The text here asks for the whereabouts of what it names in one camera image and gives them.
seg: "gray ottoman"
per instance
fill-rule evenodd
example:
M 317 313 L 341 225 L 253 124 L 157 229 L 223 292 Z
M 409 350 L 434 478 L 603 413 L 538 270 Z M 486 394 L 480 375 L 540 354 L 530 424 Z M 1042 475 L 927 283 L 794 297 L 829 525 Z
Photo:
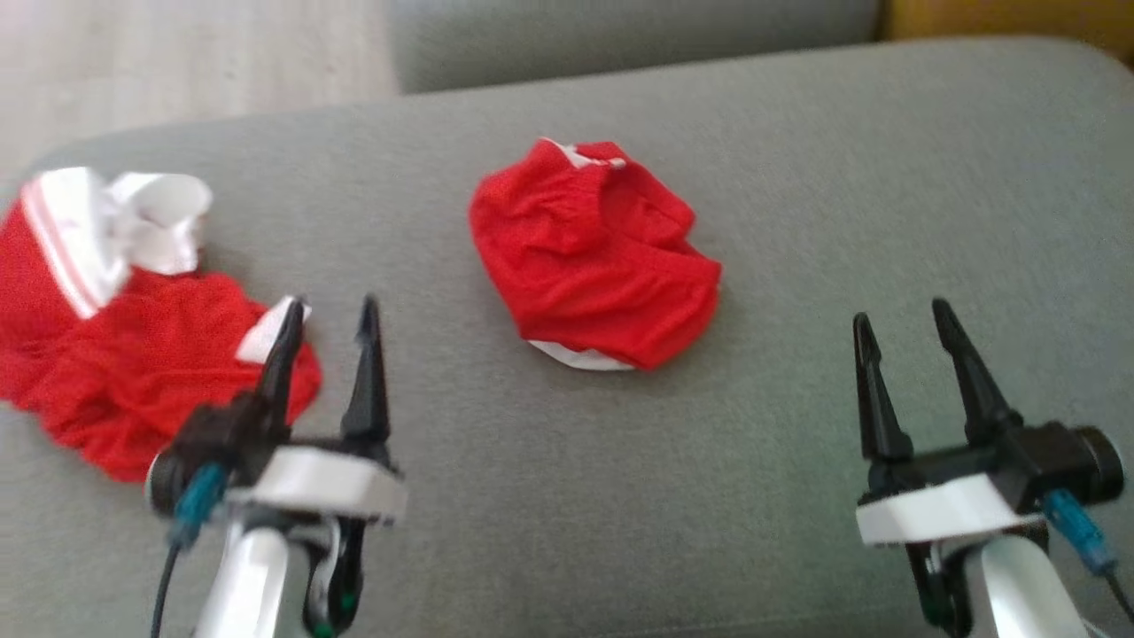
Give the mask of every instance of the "gray ottoman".
M 615 139 L 725 264 L 704 338 L 655 374 L 519 341 L 468 236 L 488 171 L 540 135 Z M 950 298 L 1031 422 L 1134 454 L 1134 76 L 1075 44 L 973 40 L 739 59 L 150 130 L 36 167 L 184 171 L 217 194 L 209 264 L 306 292 L 331 433 L 363 292 L 383 304 L 411 516 L 375 533 L 355 636 L 933 636 L 905 555 L 862 547 L 850 317 L 906 428 L 963 441 L 930 298 Z M 0 414 L 6 635 L 142 635 L 163 526 L 138 486 Z M 1098 512 L 1134 555 L 1134 507 Z M 187 636 L 220 548 L 178 568 Z M 1084 614 L 1116 607 L 1060 542 Z

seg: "red and white garment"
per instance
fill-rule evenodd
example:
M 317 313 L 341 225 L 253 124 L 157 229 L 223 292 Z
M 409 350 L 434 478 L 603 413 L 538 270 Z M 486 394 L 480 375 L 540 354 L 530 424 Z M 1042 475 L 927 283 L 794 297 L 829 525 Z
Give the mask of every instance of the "red and white garment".
M 721 265 L 686 240 L 695 219 L 612 142 L 540 139 L 469 206 L 521 337 L 585 371 L 652 371 L 708 327 Z
M 230 277 L 196 272 L 211 199 L 187 175 L 108 186 L 68 168 L 24 185 L 0 226 L 0 399 L 115 479 L 143 480 L 194 408 L 253 388 L 279 331 Z M 320 381 L 305 344 L 290 419 Z

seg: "red garment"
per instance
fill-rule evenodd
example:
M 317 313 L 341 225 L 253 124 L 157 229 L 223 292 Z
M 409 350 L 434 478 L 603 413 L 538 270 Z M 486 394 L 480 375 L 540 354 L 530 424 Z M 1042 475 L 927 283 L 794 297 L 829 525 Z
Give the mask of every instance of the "red garment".
M 0 399 L 37 414 L 58 444 L 117 480 L 144 480 L 194 408 L 227 403 L 260 378 L 261 366 L 235 355 L 265 307 L 230 277 L 135 269 L 82 321 L 56 287 L 19 202 L 0 228 Z M 289 422 L 320 383 L 304 344 Z
M 525 340 L 652 371 L 717 307 L 721 265 L 685 239 L 693 210 L 611 142 L 540 139 L 481 181 L 469 219 Z

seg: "light wood floor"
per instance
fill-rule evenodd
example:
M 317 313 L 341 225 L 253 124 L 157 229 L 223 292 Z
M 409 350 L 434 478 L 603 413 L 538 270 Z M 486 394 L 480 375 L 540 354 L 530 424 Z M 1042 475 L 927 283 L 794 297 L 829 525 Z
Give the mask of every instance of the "light wood floor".
M 139 126 L 392 96 L 380 0 L 0 0 L 0 181 Z

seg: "black cable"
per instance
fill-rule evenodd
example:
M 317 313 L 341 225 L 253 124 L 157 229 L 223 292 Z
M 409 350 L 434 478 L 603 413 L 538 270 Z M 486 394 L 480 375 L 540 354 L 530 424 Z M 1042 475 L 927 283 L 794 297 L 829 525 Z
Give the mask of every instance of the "black cable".
M 1102 578 L 1107 579 L 1107 585 L 1110 586 L 1110 592 L 1115 595 L 1115 599 L 1118 601 L 1118 606 L 1126 613 L 1126 618 L 1134 623 L 1134 605 L 1131 605 L 1131 599 L 1126 596 L 1126 592 L 1123 590 L 1123 584 L 1118 582 L 1115 570 L 1102 575 Z
M 169 553 L 166 554 L 166 568 L 161 570 L 161 580 L 158 582 L 158 599 L 153 603 L 150 638 L 158 638 L 161 635 L 161 616 L 166 611 L 166 594 L 169 593 L 169 580 L 174 576 L 174 565 L 177 563 L 179 551 L 180 547 L 174 544 L 169 546 Z

